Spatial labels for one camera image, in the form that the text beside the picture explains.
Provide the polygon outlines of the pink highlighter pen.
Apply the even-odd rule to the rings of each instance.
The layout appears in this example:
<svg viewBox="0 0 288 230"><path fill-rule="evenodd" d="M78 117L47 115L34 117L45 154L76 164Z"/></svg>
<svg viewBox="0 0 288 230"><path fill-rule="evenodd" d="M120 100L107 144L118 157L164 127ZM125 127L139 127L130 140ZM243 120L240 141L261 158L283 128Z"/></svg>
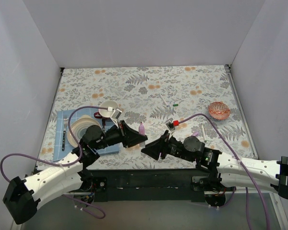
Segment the pink highlighter pen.
<svg viewBox="0 0 288 230"><path fill-rule="evenodd" d="M138 132L139 132L139 134L141 134L141 135L145 135L145 127L144 127L144 125L143 125L142 122L141 122L140 125L139 125ZM141 142L141 143L140 143L140 147L141 147L141 148L145 147L145 142Z"/></svg>

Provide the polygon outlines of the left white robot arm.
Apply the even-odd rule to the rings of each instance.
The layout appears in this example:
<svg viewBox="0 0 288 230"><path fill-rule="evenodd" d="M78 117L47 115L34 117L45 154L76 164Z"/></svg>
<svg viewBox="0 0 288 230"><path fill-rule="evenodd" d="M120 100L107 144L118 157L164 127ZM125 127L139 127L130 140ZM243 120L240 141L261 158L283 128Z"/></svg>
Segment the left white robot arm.
<svg viewBox="0 0 288 230"><path fill-rule="evenodd" d="M58 163L26 178L17 176L9 180L3 203L15 223L23 224L49 201L69 191L89 191L93 183L85 170L100 157L98 150L119 143L130 148L147 139L123 120L107 132L98 125L92 125L80 139L80 145Z"/></svg>

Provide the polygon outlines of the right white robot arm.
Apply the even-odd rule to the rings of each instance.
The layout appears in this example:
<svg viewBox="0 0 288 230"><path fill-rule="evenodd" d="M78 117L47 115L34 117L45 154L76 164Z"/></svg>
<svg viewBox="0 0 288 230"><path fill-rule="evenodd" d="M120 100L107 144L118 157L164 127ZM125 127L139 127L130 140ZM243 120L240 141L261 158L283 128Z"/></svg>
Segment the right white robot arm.
<svg viewBox="0 0 288 230"><path fill-rule="evenodd" d="M288 157L282 157L279 161L237 159L230 154L207 148L196 136L178 141L168 131L159 139L146 144L141 151L155 160L171 155L195 162L196 169L207 174L192 180L196 190L220 191L230 187L248 187L274 192L288 200Z"/></svg>

